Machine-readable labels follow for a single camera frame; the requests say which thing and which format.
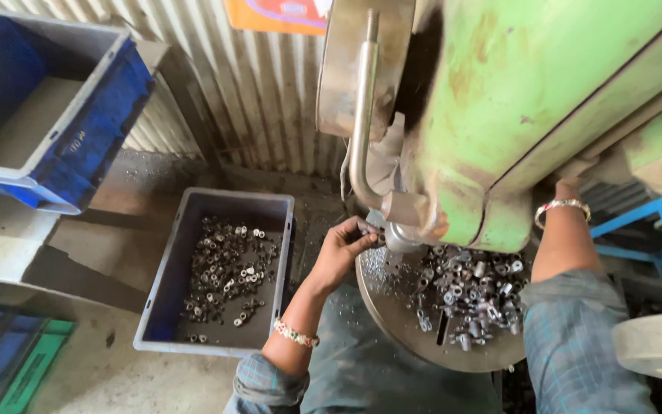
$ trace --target gray plastic crate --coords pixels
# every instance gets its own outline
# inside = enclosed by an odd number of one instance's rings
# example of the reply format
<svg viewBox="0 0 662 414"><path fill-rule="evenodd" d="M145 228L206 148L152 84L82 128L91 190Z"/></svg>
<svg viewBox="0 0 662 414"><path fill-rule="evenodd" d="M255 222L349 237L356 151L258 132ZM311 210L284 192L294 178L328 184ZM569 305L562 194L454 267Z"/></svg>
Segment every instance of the gray plastic crate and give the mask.
<svg viewBox="0 0 662 414"><path fill-rule="evenodd" d="M152 284L142 318L134 335L138 351L202 353L245 357L258 352L272 333L272 323L280 315L285 296L285 274L290 249L290 230L295 199L282 194L228 192L214 189L185 190L162 255L157 277ZM216 216L231 222L244 222L249 228L262 228L267 237L278 241L280 254L270 269L275 269L274 284L264 283L255 296L266 306L248 324L235 327L232 322L242 312L245 300L237 298L225 304L224 325L216 322L192 324L179 317L188 292L191 257L203 234L201 219ZM204 334L206 343L185 342L189 333Z"/></svg>

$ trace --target blue checked clothing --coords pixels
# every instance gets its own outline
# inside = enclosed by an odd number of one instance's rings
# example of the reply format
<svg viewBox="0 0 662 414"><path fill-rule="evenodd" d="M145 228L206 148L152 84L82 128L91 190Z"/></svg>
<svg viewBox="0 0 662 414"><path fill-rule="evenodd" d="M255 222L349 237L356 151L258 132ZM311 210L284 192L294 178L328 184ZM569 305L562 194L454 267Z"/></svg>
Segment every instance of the blue checked clothing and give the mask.
<svg viewBox="0 0 662 414"><path fill-rule="evenodd" d="M616 361L612 327L627 319L608 279L574 270L521 294L524 342L540 414L655 413L649 391ZM289 376L257 353L242 360L224 412L501 413L488 374L448 371L392 343L358 289L329 296L309 375Z"/></svg>

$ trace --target bangle bracelet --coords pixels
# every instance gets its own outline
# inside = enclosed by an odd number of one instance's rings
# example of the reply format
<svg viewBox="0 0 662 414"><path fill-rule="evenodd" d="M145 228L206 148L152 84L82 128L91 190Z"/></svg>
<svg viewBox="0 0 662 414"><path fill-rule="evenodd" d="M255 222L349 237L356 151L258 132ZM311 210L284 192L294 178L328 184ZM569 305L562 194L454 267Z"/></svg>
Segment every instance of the bangle bracelet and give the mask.
<svg viewBox="0 0 662 414"><path fill-rule="evenodd" d="M291 327L285 325L285 323L282 322L279 317L275 318L275 330L283 337L286 337L293 342L297 342L300 345L308 346L308 348L318 346L318 344L321 342L318 339L318 336L311 338L301 334L300 332L295 332Z"/></svg>
<svg viewBox="0 0 662 414"><path fill-rule="evenodd" d="M541 205L540 208L538 208L538 211L536 212L536 218L535 222L536 225L545 230L546 226L541 223L541 214L549 211L550 209L553 209L554 207L576 207L577 209L581 209L582 212L584 212L584 215L586 216L586 222L589 222L592 219L592 211L589 210L589 206L584 204L583 202L580 202L575 199L571 200L554 200L552 202L549 202L547 204Z"/></svg>

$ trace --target corrugated metal wall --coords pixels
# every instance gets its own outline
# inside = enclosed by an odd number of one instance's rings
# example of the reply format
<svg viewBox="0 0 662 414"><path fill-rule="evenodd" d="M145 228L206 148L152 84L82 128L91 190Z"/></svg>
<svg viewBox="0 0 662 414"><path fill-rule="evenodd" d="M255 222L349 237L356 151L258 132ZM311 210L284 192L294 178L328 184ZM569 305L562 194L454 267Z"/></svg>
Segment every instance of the corrugated metal wall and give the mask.
<svg viewBox="0 0 662 414"><path fill-rule="evenodd" d="M323 38L234 30L222 0L0 0L0 10L128 26L136 38L181 47L223 162L321 176L341 166L344 142L315 127ZM198 155L164 80L125 146Z"/></svg>

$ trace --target metal pipe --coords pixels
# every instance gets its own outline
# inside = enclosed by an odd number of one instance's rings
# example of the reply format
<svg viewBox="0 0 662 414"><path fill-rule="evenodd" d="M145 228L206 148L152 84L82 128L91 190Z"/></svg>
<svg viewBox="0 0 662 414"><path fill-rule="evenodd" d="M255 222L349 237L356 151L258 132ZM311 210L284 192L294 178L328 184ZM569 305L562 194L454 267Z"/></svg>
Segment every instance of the metal pipe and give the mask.
<svg viewBox="0 0 662 414"><path fill-rule="evenodd" d="M379 45L377 36L380 27L380 12L369 9L367 12L367 40L362 43L359 58L359 82L357 84L357 104L354 109L354 133L349 143L349 180L352 189L364 205L381 210L382 196L375 193L367 181L366 160L369 147L369 128L372 124L372 104L374 82L377 77Z"/></svg>

